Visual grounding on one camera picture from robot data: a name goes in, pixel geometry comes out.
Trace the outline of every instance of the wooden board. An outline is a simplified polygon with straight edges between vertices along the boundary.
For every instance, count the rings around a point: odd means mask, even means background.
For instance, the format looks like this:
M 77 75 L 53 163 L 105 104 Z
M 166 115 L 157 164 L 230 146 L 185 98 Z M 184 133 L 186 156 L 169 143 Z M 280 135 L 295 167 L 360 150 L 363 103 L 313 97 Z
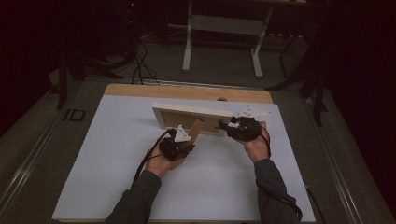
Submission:
M 224 98 L 228 102 L 273 103 L 272 97 L 268 91 L 208 87 L 109 84 L 106 88 L 105 95 L 213 101 L 217 101 L 219 98 Z
M 192 124 L 200 119 L 204 122 L 201 133 L 214 135 L 223 135 L 219 121 L 229 123 L 233 116 L 232 111 L 162 103 L 153 103 L 152 110 L 162 129 L 177 128 L 181 124 L 183 129 L 190 130 Z

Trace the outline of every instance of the white desk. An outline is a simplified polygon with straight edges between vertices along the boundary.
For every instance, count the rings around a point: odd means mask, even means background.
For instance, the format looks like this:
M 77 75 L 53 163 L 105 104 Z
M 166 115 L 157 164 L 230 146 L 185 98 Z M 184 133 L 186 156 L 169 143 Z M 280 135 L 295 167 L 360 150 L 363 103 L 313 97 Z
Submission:
M 303 221 L 315 221 L 276 105 L 119 95 L 102 98 L 53 219 L 104 220 L 111 213 L 123 191 L 131 186 L 146 151 L 164 131 L 151 110 L 153 102 L 231 110 L 235 114 L 247 105 L 271 111 L 271 116 L 263 118 L 271 134 L 272 160 L 288 193 L 302 208 Z M 260 220 L 253 164 L 241 145 L 227 136 L 202 134 L 195 145 L 186 161 L 163 179 L 150 220 Z

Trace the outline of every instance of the person's right hand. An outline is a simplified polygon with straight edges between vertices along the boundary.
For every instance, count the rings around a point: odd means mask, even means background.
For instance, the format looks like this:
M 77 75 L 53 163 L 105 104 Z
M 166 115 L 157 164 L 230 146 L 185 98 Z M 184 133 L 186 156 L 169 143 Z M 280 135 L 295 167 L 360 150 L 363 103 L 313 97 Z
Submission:
M 150 153 L 150 158 L 146 162 L 146 170 L 154 173 L 159 178 L 166 176 L 168 171 L 177 168 L 184 162 L 185 158 L 177 161 L 169 161 L 160 151 L 160 143 Z
M 269 143 L 269 133 L 266 131 L 266 122 L 262 121 L 260 122 L 260 125 L 262 126 L 262 135 L 266 138 L 266 140 Z M 240 140 L 236 140 L 237 142 L 241 143 L 245 151 L 247 152 L 248 156 L 250 159 L 254 162 L 260 161 L 263 159 L 268 159 L 270 158 L 270 148 L 269 145 L 265 142 L 264 139 L 262 139 L 261 136 L 258 136 L 256 139 L 249 141 L 249 142 L 244 142 Z

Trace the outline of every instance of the gray carpet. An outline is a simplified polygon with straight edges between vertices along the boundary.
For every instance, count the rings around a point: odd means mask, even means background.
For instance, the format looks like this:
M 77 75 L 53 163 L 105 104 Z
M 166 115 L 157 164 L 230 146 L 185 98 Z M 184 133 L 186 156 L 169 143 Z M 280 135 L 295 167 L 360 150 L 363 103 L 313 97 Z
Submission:
M 262 79 L 254 77 L 248 50 L 244 49 L 194 47 L 191 70 L 185 74 L 181 72 L 183 46 L 146 42 L 148 55 L 145 62 L 148 68 L 157 72 L 156 78 L 159 80 L 262 89 L 264 85 L 284 80 L 277 57 L 286 41 L 278 37 L 265 41 L 273 41 L 271 43 L 274 44 L 268 47 L 272 51 L 261 52 L 262 66 L 265 66 L 268 74 Z M 301 55 L 301 50 L 292 49 L 291 52 L 294 50 Z M 288 63 L 289 70 L 292 69 L 292 64 L 298 62 L 298 57 L 293 54 L 286 57 L 287 60 L 293 57 L 293 62 Z M 134 68 L 135 64 L 119 71 L 118 74 L 125 76 L 125 79 L 118 82 L 130 82 Z M 145 76 L 149 75 L 147 70 L 144 72 Z M 4 190 L 23 158 L 34 146 L 35 140 L 44 132 L 46 124 L 61 113 L 35 169 L 8 210 L 3 223 L 57 223 L 50 217 L 64 182 L 106 85 L 114 81 L 116 80 L 97 76 L 90 71 L 82 87 L 76 91 L 76 97 L 69 97 L 65 109 L 87 111 L 82 122 L 63 121 L 65 110 L 55 110 L 57 96 L 47 94 L 0 139 L 0 190 Z M 323 127 L 319 128 L 312 119 L 311 104 L 299 97 L 297 88 L 298 85 L 281 92 L 272 92 L 272 96 L 279 105 L 303 179 L 315 195 L 326 222 L 353 223 L 340 196 L 340 190 L 345 189 L 337 186 L 339 176 L 334 174 L 331 163 L 333 158 L 338 168 L 335 172 L 342 174 L 346 189 L 358 208 L 361 223 L 395 223 L 332 100 L 331 93 L 326 91 L 324 103 L 328 112 L 322 113 Z M 318 223 L 323 223 L 318 209 L 314 204 L 313 207 Z

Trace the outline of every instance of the table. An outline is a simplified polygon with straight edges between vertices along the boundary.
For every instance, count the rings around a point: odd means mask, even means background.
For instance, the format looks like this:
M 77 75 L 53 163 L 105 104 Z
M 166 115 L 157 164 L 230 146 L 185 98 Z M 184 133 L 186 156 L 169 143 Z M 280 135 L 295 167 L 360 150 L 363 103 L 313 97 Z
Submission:
M 265 18 L 263 21 L 257 20 L 242 20 L 235 18 L 224 18 L 224 17 L 214 17 L 214 16 L 206 16 L 206 15 L 197 15 L 192 11 L 192 3 L 194 0 L 189 0 L 189 12 L 187 19 L 187 41 L 186 41 L 186 49 L 184 51 L 184 59 L 182 70 L 184 72 L 190 71 L 190 63 L 191 63 L 191 32 L 192 30 L 205 30 L 205 31 L 214 31 L 214 32 L 224 32 L 224 33 L 232 33 L 232 34 L 242 34 L 242 35 L 256 35 L 257 44 L 254 48 L 250 50 L 251 58 L 253 61 L 253 67 L 255 76 L 257 78 L 262 77 L 262 68 L 260 65 L 259 59 L 259 51 L 262 47 L 262 41 L 265 36 L 265 32 L 268 27 L 268 23 L 270 21 L 271 15 L 273 13 L 274 5 L 285 5 L 285 4 L 294 4 L 294 5 L 307 5 L 305 0 L 248 0 L 248 1 L 240 1 L 246 3 L 263 3 L 269 5 L 268 9 L 264 12 Z
M 148 113 L 152 101 L 224 110 L 253 105 L 270 110 L 272 117 L 266 121 L 274 134 L 272 159 L 288 193 L 297 198 L 303 221 L 315 221 L 280 113 L 268 92 L 125 84 L 106 88 L 53 219 L 89 222 L 106 218 L 130 187 L 147 149 L 163 132 L 153 113 Z M 195 145 L 182 166 L 163 179 L 151 221 L 259 220 L 253 164 L 241 146 L 227 136 L 202 134 Z

